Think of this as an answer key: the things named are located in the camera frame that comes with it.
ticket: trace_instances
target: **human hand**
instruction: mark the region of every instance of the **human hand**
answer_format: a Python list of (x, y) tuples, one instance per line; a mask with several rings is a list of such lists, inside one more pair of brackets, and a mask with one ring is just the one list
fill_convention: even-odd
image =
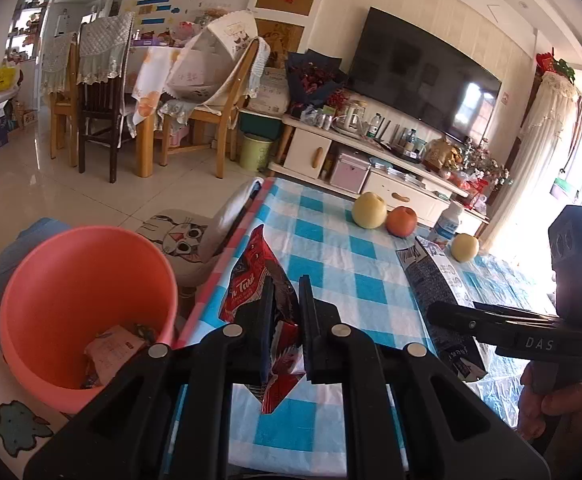
[(556, 434), (550, 451), (544, 454), (551, 470), (559, 472), (568, 467), (582, 447), (582, 383), (572, 384), (549, 395), (536, 394), (532, 389), (533, 368), (527, 364), (520, 378), (524, 385), (517, 402), (519, 418), (517, 433), (525, 440), (540, 437), (546, 428), (545, 415), (570, 415), (568, 425)]
[(582, 383), (572, 384), (547, 396), (532, 390), (533, 368), (527, 364), (520, 378), (524, 385), (517, 406), (520, 410), (517, 433), (525, 440), (533, 440), (544, 433), (545, 415), (571, 414), (569, 430), (582, 435)]

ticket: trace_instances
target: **yellow pear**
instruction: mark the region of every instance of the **yellow pear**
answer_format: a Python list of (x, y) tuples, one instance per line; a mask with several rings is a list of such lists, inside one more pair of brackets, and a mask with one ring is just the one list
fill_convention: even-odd
[(351, 213), (360, 227), (375, 229), (386, 220), (386, 202), (375, 193), (367, 191), (353, 204)]
[(460, 263), (474, 259), (479, 250), (478, 239), (466, 233), (456, 235), (451, 242), (451, 254)]

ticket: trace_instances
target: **blue checkered tablecloth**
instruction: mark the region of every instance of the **blue checkered tablecloth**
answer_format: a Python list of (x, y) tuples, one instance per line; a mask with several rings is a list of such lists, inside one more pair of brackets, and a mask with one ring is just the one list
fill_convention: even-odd
[[(402, 348), (432, 343), (408, 286), (397, 249), (411, 239), (395, 238), (384, 227), (366, 230), (352, 219), (349, 200), (295, 182), (276, 179), (250, 229), (234, 250), (192, 339), (199, 342), (223, 325), (218, 311), (231, 269), (250, 232), (264, 224), (264, 239), (297, 288), (311, 277), (313, 293), (338, 306), (343, 322), (364, 330), (375, 342)], [(426, 235), (427, 228), (416, 234)], [(458, 264), (475, 301), (554, 313), (545, 294), (519, 272), (492, 256)], [(517, 420), (519, 376), (524, 362), (494, 356), (489, 375), (471, 388), (509, 424)], [(229, 463), (286, 474), (345, 476), (344, 420), (339, 385), (312, 385), (304, 378), (271, 415), (244, 387), (232, 398)]]

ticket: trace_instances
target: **wooden chair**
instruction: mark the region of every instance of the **wooden chair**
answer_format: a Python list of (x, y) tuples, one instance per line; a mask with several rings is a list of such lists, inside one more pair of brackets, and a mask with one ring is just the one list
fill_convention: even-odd
[[(229, 89), (229, 95), (226, 99), (226, 104), (222, 108), (222, 114), (216, 115), (205, 110), (198, 110), (197, 108), (191, 113), (189, 120), (193, 120), (192, 144), (190, 146), (181, 146), (178, 148), (170, 148), (168, 140), (170, 138), (172, 117), (164, 116), (164, 126), (162, 127), (162, 152), (160, 154), (160, 165), (166, 166), (168, 164), (168, 156), (171, 153), (186, 153), (195, 152), (197, 150), (205, 150), (210, 148), (210, 144), (203, 144), (204, 139), (204, 123), (217, 124), (217, 154), (216, 154), (216, 168), (215, 174), (218, 178), (224, 178), (224, 159), (226, 156), (226, 135), (229, 123), (234, 123), (237, 120), (238, 109), (244, 104), (245, 100), (245, 85), (247, 83), (250, 69), (255, 61), (255, 56), (258, 52), (258, 42), (255, 39), (248, 47), (246, 54), (240, 61), (240, 66), (235, 73), (234, 80)], [(234, 128), (228, 131), (230, 142), (230, 157), (235, 160), (238, 147), (237, 130)]]
[(69, 137), (69, 165), (78, 165), (78, 46), (71, 43), (69, 62), (66, 66), (66, 82), (68, 89), (64, 92), (49, 94), (49, 108), (51, 111), (51, 158), (57, 156), (57, 150), (64, 148), (66, 135), (66, 119), (71, 121), (71, 135)]
[[(126, 58), (131, 41), (131, 31), (126, 41), (126, 53), (122, 60), (122, 67), (120, 74), (126, 71)], [(86, 142), (93, 141), (99, 144), (104, 144), (109, 148), (109, 167), (108, 180), (114, 184), (117, 180), (117, 151), (120, 143), (120, 135), (122, 130), (122, 121), (124, 120), (122, 104), (124, 103), (124, 88), (122, 84), (122, 76), (107, 79), (104, 83), (86, 84), (80, 83), (78, 85), (78, 99), (79, 99), (79, 171), (84, 173), (86, 170)], [(111, 121), (111, 125), (107, 126), (97, 132), (92, 131), (92, 120), (104, 119)]]

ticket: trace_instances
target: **drawer handle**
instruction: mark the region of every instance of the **drawer handle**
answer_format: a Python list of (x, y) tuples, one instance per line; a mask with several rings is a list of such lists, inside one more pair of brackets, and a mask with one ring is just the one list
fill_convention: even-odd
[(410, 198), (408, 196), (402, 196), (402, 195), (397, 194), (397, 193), (391, 193), (391, 196), (395, 200), (400, 200), (401, 202), (410, 202)]
[(317, 150), (315, 150), (315, 155), (313, 155), (313, 163), (311, 164), (314, 170), (317, 170), (323, 152), (324, 148), (322, 148), (321, 146)]

